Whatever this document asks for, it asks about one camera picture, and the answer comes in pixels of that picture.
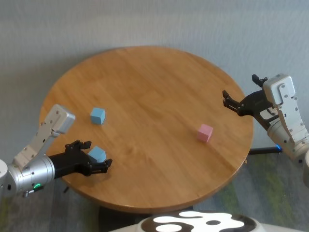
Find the blue cube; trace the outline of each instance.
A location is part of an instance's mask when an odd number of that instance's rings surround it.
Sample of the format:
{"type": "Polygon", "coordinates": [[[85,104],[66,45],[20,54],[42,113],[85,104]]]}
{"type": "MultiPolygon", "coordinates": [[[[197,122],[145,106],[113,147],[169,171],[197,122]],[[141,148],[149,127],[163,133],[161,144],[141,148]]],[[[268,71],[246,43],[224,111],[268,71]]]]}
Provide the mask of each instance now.
{"type": "Polygon", "coordinates": [[[100,108],[93,108],[90,114],[90,119],[92,123],[103,124],[105,120],[105,110],[100,108]]]}
{"type": "Polygon", "coordinates": [[[106,152],[98,146],[92,148],[88,155],[94,158],[98,163],[102,163],[106,160],[106,152]]]}

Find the gray carpet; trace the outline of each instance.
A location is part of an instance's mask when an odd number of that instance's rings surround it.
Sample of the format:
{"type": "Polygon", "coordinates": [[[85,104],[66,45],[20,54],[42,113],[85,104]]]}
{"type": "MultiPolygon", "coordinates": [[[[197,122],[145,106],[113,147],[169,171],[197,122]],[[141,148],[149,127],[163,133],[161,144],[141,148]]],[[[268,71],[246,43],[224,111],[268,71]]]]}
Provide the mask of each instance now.
{"type": "MultiPolygon", "coordinates": [[[[99,206],[57,180],[27,199],[2,201],[0,232],[99,232],[99,206]]],[[[250,156],[235,179],[194,206],[253,217],[260,222],[309,231],[309,189],[302,170],[285,155],[250,156]]]]}

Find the cube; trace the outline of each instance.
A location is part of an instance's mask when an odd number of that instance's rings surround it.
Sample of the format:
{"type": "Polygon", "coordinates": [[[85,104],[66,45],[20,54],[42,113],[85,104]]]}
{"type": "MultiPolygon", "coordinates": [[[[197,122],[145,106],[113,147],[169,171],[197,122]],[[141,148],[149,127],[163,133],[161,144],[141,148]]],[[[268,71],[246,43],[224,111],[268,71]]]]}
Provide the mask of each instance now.
{"type": "Polygon", "coordinates": [[[90,119],[92,123],[103,124],[105,120],[105,110],[100,108],[93,108],[90,114],[90,119]]]}
{"type": "Polygon", "coordinates": [[[212,130],[213,128],[206,125],[206,124],[202,124],[201,127],[199,128],[198,132],[197,132],[197,138],[203,142],[208,142],[208,140],[211,137],[212,134],[212,130]]]}
{"type": "Polygon", "coordinates": [[[91,151],[88,152],[88,155],[94,158],[98,163],[102,163],[106,160],[106,152],[98,146],[92,148],[91,151]]]}

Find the table top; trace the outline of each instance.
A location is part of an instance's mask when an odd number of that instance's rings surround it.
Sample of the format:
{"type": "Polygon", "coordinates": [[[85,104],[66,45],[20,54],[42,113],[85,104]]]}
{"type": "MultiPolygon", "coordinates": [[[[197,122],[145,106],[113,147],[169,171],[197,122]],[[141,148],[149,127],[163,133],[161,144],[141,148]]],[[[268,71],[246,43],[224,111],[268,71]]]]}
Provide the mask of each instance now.
{"type": "Polygon", "coordinates": [[[107,174],[70,174],[75,191],[108,208],[159,213],[182,209],[225,186],[245,161],[253,119],[223,107],[222,91],[244,94],[220,68],[187,52],[157,46],[128,47],[93,56],[52,87],[40,121],[54,104],[76,115],[69,132],[47,155],[77,139],[92,141],[113,159],[107,174]],[[105,109],[92,124],[93,107],[105,109]],[[201,124],[212,126],[206,144],[201,124]]]}

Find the pink cube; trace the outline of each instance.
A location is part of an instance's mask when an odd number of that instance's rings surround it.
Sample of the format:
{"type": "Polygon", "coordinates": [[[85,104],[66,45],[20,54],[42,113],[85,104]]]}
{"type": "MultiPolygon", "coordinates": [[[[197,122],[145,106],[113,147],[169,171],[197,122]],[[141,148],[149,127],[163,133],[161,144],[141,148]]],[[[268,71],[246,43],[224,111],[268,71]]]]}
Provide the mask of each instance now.
{"type": "Polygon", "coordinates": [[[197,138],[207,143],[211,137],[212,130],[212,127],[202,124],[197,132],[197,138]]]}

